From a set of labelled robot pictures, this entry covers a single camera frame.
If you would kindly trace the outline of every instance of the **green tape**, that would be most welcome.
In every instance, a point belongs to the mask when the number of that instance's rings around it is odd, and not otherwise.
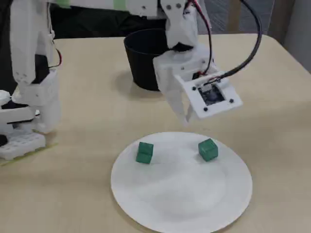
[[[62,8],[70,8],[70,0],[55,0],[55,3]]]
[[[126,11],[125,0],[113,0],[113,8],[119,11]]]

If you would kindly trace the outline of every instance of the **black bucket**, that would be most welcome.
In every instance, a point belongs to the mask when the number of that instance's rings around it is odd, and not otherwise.
[[[124,40],[134,83],[139,87],[159,91],[153,59],[168,51],[163,29],[146,29],[128,35]]]

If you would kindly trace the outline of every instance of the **paper plate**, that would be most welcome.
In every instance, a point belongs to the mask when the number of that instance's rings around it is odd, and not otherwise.
[[[234,222],[252,196],[251,174],[230,148],[214,140],[219,156],[205,162],[194,133],[156,133],[128,146],[117,158],[111,188],[137,223],[161,233],[208,233]],[[139,142],[154,144],[151,164],[136,162]]]

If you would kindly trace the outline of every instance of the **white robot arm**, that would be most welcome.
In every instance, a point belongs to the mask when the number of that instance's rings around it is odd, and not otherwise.
[[[243,68],[252,57],[235,71],[224,73],[216,67],[211,40],[209,49],[198,43],[197,12],[209,32],[210,25],[196,0],[12,0],[10,44],[18,88],[12,96],[0,91],[0,157],[14,159],[44,147],[45,137],[33,130],[49,133],[60,120],[57,69],[51,67],[54,35],[47,4],[61,1],[148,17],[164,12],[167,44],[172,50],[155,58],[154,67],[159,90],[183,123],[192,117],[205,118],[242,105],[227,77]],[[175,51],[178,44],[189,49]],[[182,92],[190,100],[186,114]]]

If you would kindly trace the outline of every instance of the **beige table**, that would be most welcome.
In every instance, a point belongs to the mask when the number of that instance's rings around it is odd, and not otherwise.
[[[232,68],[255,39],[214,36],[216,62]],[[57,45],[63,119],[50,137],[58,145],[0,167],[0,233],[151,232],[116,204],[110,171],[128,144],[164,131],[211,136],[247,163],[253,198],[224,232],[311,232],[311,75],[276,41],[264,37],[254,62],[231,78],[243,107],[188,128],[160,94],[132,84],[121,38]]]

